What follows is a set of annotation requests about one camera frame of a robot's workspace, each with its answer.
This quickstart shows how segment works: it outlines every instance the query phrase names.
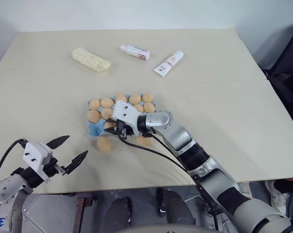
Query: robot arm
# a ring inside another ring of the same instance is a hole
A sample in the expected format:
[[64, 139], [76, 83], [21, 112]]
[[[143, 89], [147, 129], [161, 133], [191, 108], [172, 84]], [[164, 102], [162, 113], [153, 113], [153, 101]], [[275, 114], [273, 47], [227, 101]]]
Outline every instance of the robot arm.
[[129, 125], [134, 134], [142, 132], [143, 135], [156, 133], [162, 136], [213, 212], [225, 212], [241, 233], [293, 232], [289, 218], [260, 200], [243, 196], [236, 181], [173, 120], [170, 112], [141, 115], [131, 105], [118, 101], [112, 118]]
[[20, 233], [22, 205], [33, 189], [43, 182], [49, 182], [50, 177], [57, 173], [71, 173], [81, 164], [88, 151], [74, 158], [67, 167], [57, 165], [57, 159], [52, 156], [53, 149], [68, 138], [59, 137], [47, 144], [21, 139], [20, 144], [25, 149], [23, 159], [29, 167], [18, 168], [10, 177], [0, 181], [0, 233]]

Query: egg carton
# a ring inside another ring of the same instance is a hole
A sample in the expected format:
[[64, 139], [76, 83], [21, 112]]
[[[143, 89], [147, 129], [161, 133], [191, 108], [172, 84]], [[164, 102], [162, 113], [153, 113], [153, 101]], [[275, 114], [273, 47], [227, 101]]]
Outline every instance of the egg carton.
[[[124, 94], [124, 95], [126, 96], [127, 103], [130, 104], [131, 106], [133, 106], [134, 104], [132, 104], [132, 103], [129, 102], [129, 97], [131, 96], [131, 94]], [[114, 102], [114, 105], [111, 107], [111, 109], [113, 110], [113, 108], [115, 106], [115, 98], [116, 98], [116, 96], [112, 96], [110, 98]], [[154, 105], [155, 112], [156, 112], [156, 102], [153, 100], [151, 103]], [[145, 102], [140, 101], [138, 104], [141, 105], [141, 106], [144, 106]], [[102, 106], [97, 109], [97, 111], [100, 113], [100, 115], [101, 115], [101, 112], [102, 112], [103, 109], [104, 108]], [[101, 135], [107, 135], [108, 132], [106, 132], [104, 130], [104, 124], [107, 121], [108, 120], [106, 120], [106, 119], [104, 119], [102, 117], [101, 117], [101, 119], [97, 123], [93, 123], [93, 122], [88, 121], [88, 131], [89, 131], [88, 136], [89, 137], [98, 137], [98, 136], [101, 136]]]

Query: wooden tabletop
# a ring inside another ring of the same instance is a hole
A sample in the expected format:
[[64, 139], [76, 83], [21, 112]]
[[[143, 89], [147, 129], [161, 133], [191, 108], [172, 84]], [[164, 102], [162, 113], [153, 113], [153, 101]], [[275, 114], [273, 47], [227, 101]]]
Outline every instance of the wooden tabletop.
[[[151, 51], [142, 61], [121, 44]], [[112, 62], [97, 73], [76, 63], [77, 47]], [[176, 50], [184, 58], [165, 76], [153, 71]], [[293, 122], [235, 30], [117, 30], [19, 33], [0, 63], [0, 158], [21, 137], [71, 137], [54, 156], [67, 165], [89, 150], [70, 175], [55, 175], [36, 193], [193, 184], [173, 163], [113, 140], [102, 154], [87, 136], [88, 101], [116, 93], [155, 95], [237, 180], [293, 177]], [[154, 149], [169, 154], [154, 142]], [[22, 148], [5, 160], [0, 179], [26, 167]]]

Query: white sneaker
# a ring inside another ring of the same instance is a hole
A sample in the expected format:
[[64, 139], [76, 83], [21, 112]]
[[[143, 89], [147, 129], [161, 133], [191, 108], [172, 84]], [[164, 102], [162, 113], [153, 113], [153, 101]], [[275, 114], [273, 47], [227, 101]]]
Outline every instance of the white sneaker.
[[288, 193], [280, 193], [274, 187], [275, 181], [265, 181], [265, 186], [271, 194], [271, 205], [277, 209], [282, 214], [287, 213], [287, 199], [289, 197]]
[[249, 186], [249, 182], [239, 182], [238, 183], [240, 187], [241, 193], [246, 196], [247, 198], [252, 198], [252, 192]]

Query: egg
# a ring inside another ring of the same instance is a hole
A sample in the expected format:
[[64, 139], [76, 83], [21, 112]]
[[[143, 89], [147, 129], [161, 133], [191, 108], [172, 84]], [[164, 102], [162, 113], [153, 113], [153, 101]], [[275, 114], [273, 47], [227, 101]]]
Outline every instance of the egg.
[[137, 94], [133, 94], [129, 96], [129, 102], [132, 103], [133, 105], [138, 104], [141, 102], [141, 96]]
[[145, 103], [143, 105], [143, 110], [146, 112], [146, 113], [154, 113], [155, 112], [155, 106], [153, 103]]
[[114, 122], [106, 122], [104, 125], [103, 125], [103, 128], [104, 129], [108, 129], [108, 128], [114, 128], [116, 126], [116, 123]]
[[93, 122], [96, 124], [101, 119], [101, 115], [99, 112], [97, 112], [95, 110], [91, 110], [87, 113], [87, 119], [90, 122]]
[[127, 98], [124, 94], [117, 94], [115, 97], [115, 102], [118, 102], [119, 100], [124, 101], [127, 103]]
[[98, 108], [100, 108], [100, 100], [98, 99], [94, 99], [92, 101], [89, 102], [89, 109], [90, 110], [97, 110]]
[[111, 108], [104, 108], [104, 109], [102, 109], [101, 116], [105, 120], [111, 118], [112, 117], [112, 109]]
[[134, 105], [135, 109], [137, 109], [138, 112], [143, 113], [143, 106], [139, 104]]
[[111, 139], [106, 136], [100, 136], [97, 139], [97, 149], [103, 153], [108, 153], [112, 149]]
[[114, 102], [113, 102], [113, 100], [111, 98], [103, 98], [100, 101], [100, 104], [104, 108], [111, 108], [114, 105]]
[[143, 94], [142, 101], [145, 103], [151, 103], [154, 100], [154, 95], [151, 93]]
[[136, 138], [136, 142], [138, 145], [143, 147], [149, 147], [152, 145], [152, 140], [149, 137], [138, 136]]

